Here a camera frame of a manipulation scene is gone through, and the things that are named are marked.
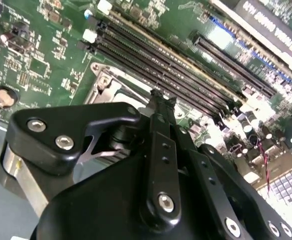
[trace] cable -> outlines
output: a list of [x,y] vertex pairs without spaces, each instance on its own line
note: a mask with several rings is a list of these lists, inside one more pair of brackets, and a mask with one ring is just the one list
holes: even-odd
[[268,169],[269,155],[266,154],[264,148],[262,147],[262,143],[261,143],[260,140],[258,140],[257,146],[259,148],[259,151],[260,151],[261,155],[264,157],[264,160],[265,160],[267,187],[268,187],[268,194],[269,194],[269,192],[270,192],[270,172],[269,172],[269,169]]

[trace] green circuit board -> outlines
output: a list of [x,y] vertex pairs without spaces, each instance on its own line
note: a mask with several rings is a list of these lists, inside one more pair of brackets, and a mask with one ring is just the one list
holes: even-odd
[[[0,108],[2,123],[6,124],[13,112],[24,108],[83,104],[96,78],[90,70],[90,64],[97,62],[116,65],[100,54],[90,54],[76,47],[85,29],[89,28],[84,16],[85,11],[89,10],[94,15],[102,16],[97,10],[98,2],[18,0],[3,3],[0,35],[9,31],[13,23],[25,22],[29,24],[30,41],[34,49],[29,54],[20,55],[0,42],[0,85],[14,89],[20,96],[18,103],[13,107]],[[206,12],[223,18],[205,0],[110,2],[124,17],[144,26],[202,68],[209,69],[222,79],[223,84],[229,85],[235,91],[242,89],[242,81],[224,70],[212,57],[196,50],[190,39],[194,31],[199,31],[213,41],[261,79],[268,80],[269,70],[264,64],[209,20]],[[284,119],[291,114],[292,101],[284,100],[281,94],[278,93],[269,101],[278,112],[277,119]],[[196,119],[200,116],[187,105],[183,105],[182,109],[186,117],[179,120],[181,125],[186,126],[188,118]]]

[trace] screw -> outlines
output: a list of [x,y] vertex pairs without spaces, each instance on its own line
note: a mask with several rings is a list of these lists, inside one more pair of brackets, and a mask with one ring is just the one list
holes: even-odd
[[229,232],[231,232],[233,236],[235,236],[236,238],[240,237],[241,231],[238,224],[235,221],[227,217],[225,220],[225,223],[226,223],[227,229],[229,230]]
[[70,137],[65,135],[57,137],[55,142],[59,148],[64,150],[71,150],[74,147],[74,141]]
[[158,200],[160,207],[162,207],[164,211],[171,213],[174,210],[174,202],[168,195],[160,194]]
[[281,223],[281,227],[284,229],[285,233],[292,238],[292,231],[285,225],[283,222]]
[[273,233],[276,237],[280,237],[280,232],[279,232],[279,230],[277,229],[277,227],[276,227],[272,222],[270,222],[270,221],[268,222],[268,224],[269,224],[269,227],[270,227],[272,233]]
[[214,153],[215,153],[215,150],[214,150],[212,147],[210,147],[210,146],[208,146],[208,151],[209,151],[211,154],[214,154]]
[[133,107],[129,107],[128,108],[128,112],[130,112],[131,114],[136,115],[136,111],[135,111],[135,109]]
[[30,120],[27,122],[27,126],[29,130],[41,133],[46,129],[46,124],[41,120]]
[[187,133],[187,130],[185,130],[182,126],[180,127],[180,131],[181,131],[183,134],[186,134],[186,133]]
[[158,115],[158,120],[162,123],[165,123],[165,120],[161,115]]

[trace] integrated circuit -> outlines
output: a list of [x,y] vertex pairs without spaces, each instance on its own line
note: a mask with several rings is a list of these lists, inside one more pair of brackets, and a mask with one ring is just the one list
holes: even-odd
[[137,7],[137,6],[132,6],[130,9],[130,15],[134,18],[134,19],[139,19],[141,16],[142,10]]
[[60,15],[54,11],[51,11],[49,13],[49,20],[51,20],[54,23],[58,23],[60,20]]

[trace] motherboard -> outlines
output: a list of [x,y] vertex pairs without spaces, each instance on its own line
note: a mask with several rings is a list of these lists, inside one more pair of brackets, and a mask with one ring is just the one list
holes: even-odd
[[146,114],[158,89],[196,145],[257,173],[292,154],[292,1],[234,2],[0,0],[0,126],[29,108],[128,102]]

